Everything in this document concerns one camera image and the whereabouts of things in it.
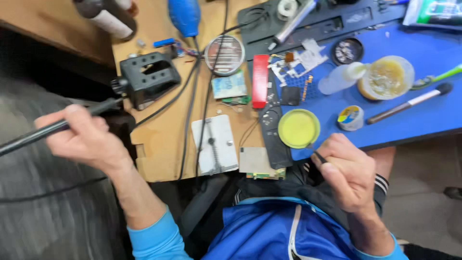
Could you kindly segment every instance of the blue silicone mat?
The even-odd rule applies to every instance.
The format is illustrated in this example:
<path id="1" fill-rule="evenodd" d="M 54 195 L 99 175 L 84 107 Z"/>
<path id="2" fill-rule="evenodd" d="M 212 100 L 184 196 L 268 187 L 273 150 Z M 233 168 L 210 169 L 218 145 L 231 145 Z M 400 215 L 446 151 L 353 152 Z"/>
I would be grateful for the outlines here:
<path id="1" fill-rule="evenodd" d="M 375 31 L 368 31 L 356 36 L 365 49 L 363 63 L 371 63 L 383 56 L 396 55 L 406 58 L 415 69 L 415 78 L 427 75 L 440 75 L 462 63 L 462 35 L 441 31 L 400 30 L 399 25 L 391 25 Z M 326 46 L 321 54 L 330 58 L 332 43 Z M 332 133 L 344 133 L 357 147 L 374 146 L 387 142 L 395 142 L 416 136 L 433 134 L 462 128 L 462 75 L 456 75 L 435 83 L 425 89 L 409 91 L 408 93 L 384 101 L 371 101 L 364 98 L 356 86 L 334 93 L 323 95 L 317 89 L 318 81 L 329 74 L 336 66 L 329 59 L 323 64 L 300 78 L 285 77 L 287 85 L 298 86 L 303 92 L 304 81 L 308 75 L 313 75 L 313 83 L 307 90 L 305 102 L 298 106 L 281 106 L 282 112 L 303 108 L 313 112 L 321 123 L 321 134 L 314 144 L 317 148 Z M 296 67 L 298 73 L 304 71 L 301 65 Z M 280 81 L 275 78 L 279 96 L 281 96 Z M 400 112 L 387 119 L 363 128 L 348 132 L 337 125 L 338 114 L 349 105 L 358 105 L 364 110 L 365 120 L 371 116 L 404 103 L 425 92 L 434 89 L 443 82 L 452 82 L 454 89 L 446 96 L 435 97 L 411 109 Z M 291 149 L 292 158 L 301 160 L 312 154 L 310 149 Z"/>

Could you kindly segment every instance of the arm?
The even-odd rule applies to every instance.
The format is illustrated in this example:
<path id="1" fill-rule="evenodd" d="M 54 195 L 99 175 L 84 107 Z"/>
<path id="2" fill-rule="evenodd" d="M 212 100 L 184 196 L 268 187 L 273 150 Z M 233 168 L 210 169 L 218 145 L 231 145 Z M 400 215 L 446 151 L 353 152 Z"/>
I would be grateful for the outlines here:
<path id="1" fill-rule="evenodd" d="M 343 134 L 333 134 L 311 158 L 331 186 L 337 204 L 346 212 L 358 257 L 406 259 L 394 237 L 378 216 L 373 201 L 375 161 Z"/>
<path id="2" fill-rule="evenodd" d="M 35 123 L 43 127 L 63 118 L 70 130 L 48 137 L 48 146 L 54 155 L 100 169 L 111 179 L 127 219 L 134 256 L 189 259 L 168 208 L 140 176 L 119 138 L 108 132 L 104 119 L 92 118 L 85 108 L 70 105 Z"/>

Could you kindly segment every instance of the red tool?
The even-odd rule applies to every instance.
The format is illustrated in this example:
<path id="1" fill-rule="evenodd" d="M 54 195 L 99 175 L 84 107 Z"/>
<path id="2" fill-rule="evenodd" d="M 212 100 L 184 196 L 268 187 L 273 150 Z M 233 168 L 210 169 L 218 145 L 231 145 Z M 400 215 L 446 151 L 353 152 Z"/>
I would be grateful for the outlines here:
<path id="1" fill-rule="evenodd" d="M 269 55 L 254 56 L 254 75 L 252 81 L 252 104 L 254 108 L 266 105 L 268 93 L 268 60 Z"/>

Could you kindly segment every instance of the right hand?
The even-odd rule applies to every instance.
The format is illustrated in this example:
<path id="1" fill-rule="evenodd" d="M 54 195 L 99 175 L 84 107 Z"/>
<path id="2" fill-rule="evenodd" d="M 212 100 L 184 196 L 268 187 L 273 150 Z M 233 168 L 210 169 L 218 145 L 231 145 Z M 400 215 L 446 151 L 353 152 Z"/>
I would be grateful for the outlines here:
<path id="1" fill-rule="evenodd" d="M 375 161 L 355 147 L 343 134 L 332 134 L 317 149 L 328 162 L 311 156 L 325 181 L 331 186 L 337 204 L 346 212 L 374 209 Z"/>
<path id="2" fill-rule="evenodd" d="M 54 155 L 85 163 L 107 175 L 123 172 L 133 166 L 122 141 L 108 132 L 109 126 L 105 120 L 92 117 L 80 105 L 70 105 L 64 110 L 39 117 L 35 125 L 40 128 L 60 119 L 66 119 L 70 129 L 47 138 L 47 145 Z"/>

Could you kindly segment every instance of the blue rubber bulb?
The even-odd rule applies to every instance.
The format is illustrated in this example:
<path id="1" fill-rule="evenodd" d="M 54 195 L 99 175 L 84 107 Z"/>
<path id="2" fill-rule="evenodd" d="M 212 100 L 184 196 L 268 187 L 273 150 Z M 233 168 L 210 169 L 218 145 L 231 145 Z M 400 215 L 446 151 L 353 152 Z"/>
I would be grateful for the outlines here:
<path id="1" fill-rule="evenodd" d="M 201 9 L 197 0 L 169 0 L 169 15 L 173 25 L 184 37 L 199 34 Z"/>

